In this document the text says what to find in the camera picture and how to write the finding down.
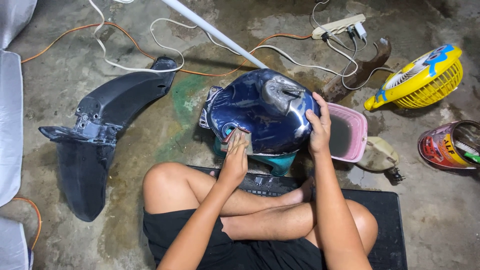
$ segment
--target yellow toy fan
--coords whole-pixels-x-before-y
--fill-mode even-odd
[[[458,59],[461,54],[462,50],[450,44],[424,54],[390,75],[364,107],[373,110],[393,102],[400,108],[415,109],[443,99],[462,80],[463,69]]]

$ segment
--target bare foot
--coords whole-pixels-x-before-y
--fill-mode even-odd
[[[290,191],[282,196],[279,196],[278,198],[281,201],[281,205],[283,206],[302,202],[309,202],[312,197],[312,186],[313,177],[309,177],[307,180],[305,180],[305,182],[303,182],[301,187]]]

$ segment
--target label on can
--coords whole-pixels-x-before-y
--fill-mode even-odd
[[[471,167],[468,162],[459,156],[453,146],[451,133],[455,126],[454,123],[450,123],[422,134],[419,140],[419,152],[422,157],[449,168],[465,169]]]

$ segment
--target black rubber mat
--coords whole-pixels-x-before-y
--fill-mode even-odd
[[[220,169],[190,166],[199,171]],[[300,187],[304,179],[248,173],[239,188],[260,196],[280,196]],[[398,195],[394,192],[342,189],[345,199],[364,205],[378,222],[378,236],[368,259],[373,270],[406,270],[407,255]]]

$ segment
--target hand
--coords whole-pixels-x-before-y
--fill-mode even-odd
[[[317,101],[320,106],[320,118],[318,118],[311,109],[308,109],[305,112],[305,116],[312,125],[313,131],[310,134],[310,144],[309,151],[312,157],[316,155],[329,151],[328,142],[330,141],[330,114],[328,112],[328,104],[325,100],[317,93],[313,93],[313,98]]]
[[[245,151],[248,143],[243,133],[240,136],[235,134],[233,142],[230,140],[227,156],[223,162],[217,183],[225,183],[233,188],[240,185],[248,171],[247,152]]]

